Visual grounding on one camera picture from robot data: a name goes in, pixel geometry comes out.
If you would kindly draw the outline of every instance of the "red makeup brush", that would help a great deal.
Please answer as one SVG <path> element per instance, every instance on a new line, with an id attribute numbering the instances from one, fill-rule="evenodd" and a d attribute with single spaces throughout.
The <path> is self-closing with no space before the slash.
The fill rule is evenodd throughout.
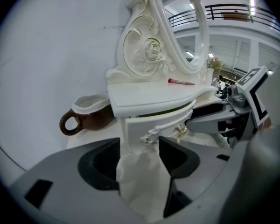
<path id="1" fill-rule="evenodd" d="M 174 79 L 171 79 L 171 78 L 169 78 L 168 83 L 195 85 L 194 83 L 191 83 L 191 82 L 186 82 L 186 81 L 181 81 L 181 80 L 174 80 Z"/>

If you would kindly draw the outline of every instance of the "gold drawer handle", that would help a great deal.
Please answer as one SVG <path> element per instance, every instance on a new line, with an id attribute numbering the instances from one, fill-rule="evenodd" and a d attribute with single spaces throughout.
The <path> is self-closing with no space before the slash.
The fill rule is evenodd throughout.
<path id="1" fill-rule="evenodd" d="M 190 110 L 187 112 L 184 116 L 180 117 L 179 119 L 172 121 L 170 123 L 164 124 L 164 125 L 158 125 L 155 126 L 153 129 L 149 130 L 145 135 L 140 137 L 140 142 L 145 144 L 153 144 L 155 142 L 158 142 L 158 139 L 152 140 L 151 137 L 156 135 L 160 130 L 169 128 L 170 126 L 177 125 L 178 123 L 182 122 L 184 119 L 189 119 L 193 113 L 193 110 Z M 181 128 L 181 131 L 179 131 L 180 135 L 179 138 L 182 138 L 187 133 L 188 129 L 187 127 L 182 128 L 180 125 L 178 125 L 175 129 L 178 129 L 178 127 Z"/>
<path id="2" fill-rule="evenodd" d="M 188 132 L 188 128 L 186 126 L 182 127 L 181 125 L 178 125 L 175 129 L 178 131 L 178 138 L 182 138 Z"/>

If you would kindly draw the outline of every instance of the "ceiling light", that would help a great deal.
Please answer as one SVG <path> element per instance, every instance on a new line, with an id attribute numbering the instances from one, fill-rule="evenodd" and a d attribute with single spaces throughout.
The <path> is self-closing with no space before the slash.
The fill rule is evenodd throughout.
<path id="1" fill-rule="evenodd" d="M 252 6 L 252 7 L 255 6 L 255 1 L 254 0 L 250 0 L 250 6 Z"/>
<path id="2" fill-rule="evenodd" d="M 194 55 L 188 51 L 186 51 L 186 53 L 188 53 L 191 57 L 194 57 Z"/>

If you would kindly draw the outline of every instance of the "railing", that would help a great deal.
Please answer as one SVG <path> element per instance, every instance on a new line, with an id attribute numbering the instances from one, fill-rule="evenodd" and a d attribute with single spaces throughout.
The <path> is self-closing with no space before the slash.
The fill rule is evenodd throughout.
<path id="1" fill-rule="evenodd" d="M 216 4 L 205 6 L 207 19 L 234 20 L 260 23 L 280 33 L 280 24 L 274 14 L 260 7 L 246 4 Z M 172 28 L 197 21 L 194 9 L 168 18 Z"/>

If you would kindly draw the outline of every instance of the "mirror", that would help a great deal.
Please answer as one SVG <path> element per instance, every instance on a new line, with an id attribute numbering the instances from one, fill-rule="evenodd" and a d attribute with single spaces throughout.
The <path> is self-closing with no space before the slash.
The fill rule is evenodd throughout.
<path id="1" fill-rule="evenodd" d="M 184 80 L 206 64 L 209 32 L 205 9 L 200 0 L 191 0 L 196 8 L 199 37 L 193 59 L 188 62 L 171 28 L 162 0 L 128 0 L 133 13 L 117 48 L 115 69 L 108 70 L 109 84 L 165 81 L 168 78 Z"/>
<path id="2" fill-rule="evenodd" d="M 201 37 L 192 0 L 162 0 L 170 26 L 188 62 L 196 57 Z M 248 71 L 280 64 L 280 24 L 264 0 L 201 0 L 209 27 L 207 65 L 226 86 Z"/>

